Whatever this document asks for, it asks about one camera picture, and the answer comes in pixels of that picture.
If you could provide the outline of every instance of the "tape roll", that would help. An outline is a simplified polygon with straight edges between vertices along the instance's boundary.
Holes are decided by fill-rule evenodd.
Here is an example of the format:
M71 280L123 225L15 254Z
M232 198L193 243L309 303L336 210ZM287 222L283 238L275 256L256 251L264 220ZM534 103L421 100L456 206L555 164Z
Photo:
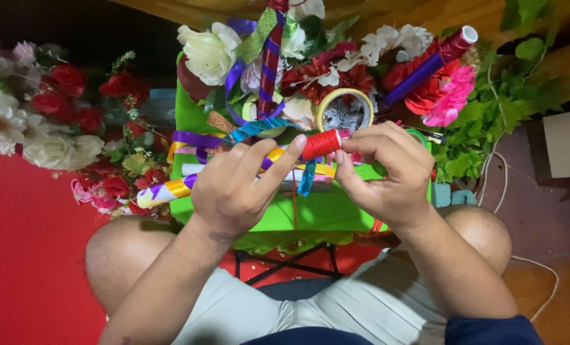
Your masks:
M419 144L423 145L424 147L427 146L426 144L428 143L428 139L426 138L426 136L421 134L420 131L411 128L407 128L405 129L405 131L407 131L408 134L410 134L413 138L415 138L415 140L417 140Z
M362 103L364 119L362 120L361 125L356 129L365 128L372 124L372 121L374 120L374 109L370 99L360 90L356 90L354 88L339 88L330 92L325 98L323 98L319 107L315 110L315 125L317 126L317 129L322 132L333 129L332 127L326 126L324 123L324 114L326 113L328 106L330 106L330 103L343 95L353 95Z
M244 120L255 121L258 119L258 108L256 106L256 101L258 100L258 98L259 98L259 95L253 94L253 95L249 96L249 98L247 98L247 100L244 102L243 111L241 114L241 116L243 117ZM278 93L275 92L272 95L272 101L273 102L281 103L282 100L283 100L283 96L279 95ZM283 132L285 132L285 129L287 129L286 126L276 127L273 129L267 129L263 132L259 132L256 136L260 137L262 139L267 139L269 137L278 137Z

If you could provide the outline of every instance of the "white spool core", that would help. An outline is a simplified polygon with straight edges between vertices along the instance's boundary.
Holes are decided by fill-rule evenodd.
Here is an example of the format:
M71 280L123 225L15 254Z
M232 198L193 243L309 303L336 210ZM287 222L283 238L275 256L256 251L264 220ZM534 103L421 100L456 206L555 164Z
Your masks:
M464 36L466 42L471 44L475 43L479 39L479 35L476 33L476 30L468 25L465 25L462 28L462 36Z

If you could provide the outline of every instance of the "wooden floor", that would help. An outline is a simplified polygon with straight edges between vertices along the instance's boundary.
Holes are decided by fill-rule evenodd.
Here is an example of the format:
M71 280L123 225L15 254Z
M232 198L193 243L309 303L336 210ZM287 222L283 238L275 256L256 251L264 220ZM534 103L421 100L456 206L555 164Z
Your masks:
M534 326L547 345L570 345L570 258L548 263L560 276L560 286L553 301L534 321ZM549 297L554 275L535 264L511 261L504 274L519 309L531 318Z

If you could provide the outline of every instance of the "person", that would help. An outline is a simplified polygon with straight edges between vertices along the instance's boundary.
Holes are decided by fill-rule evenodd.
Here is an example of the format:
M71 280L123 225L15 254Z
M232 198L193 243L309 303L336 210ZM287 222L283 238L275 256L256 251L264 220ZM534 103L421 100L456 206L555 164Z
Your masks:
M511 254L504 224L479 208L435 210L426 200L434 159L391 121L342 140L336 180L390 225L402 241L393 253L295 302L273 300L217 268L262 218L305 143L296 137L259 179L274 140L213 156L176 236L132 216L97 231L86 268L111 316L99 344L542 343L500 277ZM363 181L346 152L376 159L388 178Z

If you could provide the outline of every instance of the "forearm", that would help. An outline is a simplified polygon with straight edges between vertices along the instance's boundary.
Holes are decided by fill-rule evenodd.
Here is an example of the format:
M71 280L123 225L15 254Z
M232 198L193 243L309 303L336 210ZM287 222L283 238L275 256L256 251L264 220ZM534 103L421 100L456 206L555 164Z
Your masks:
M417 229L394 229L446 317L511 318L517 305L491 265L428 204Z
M192 217L138 279L102 333L100 345L170 344L204 283L229 248Z

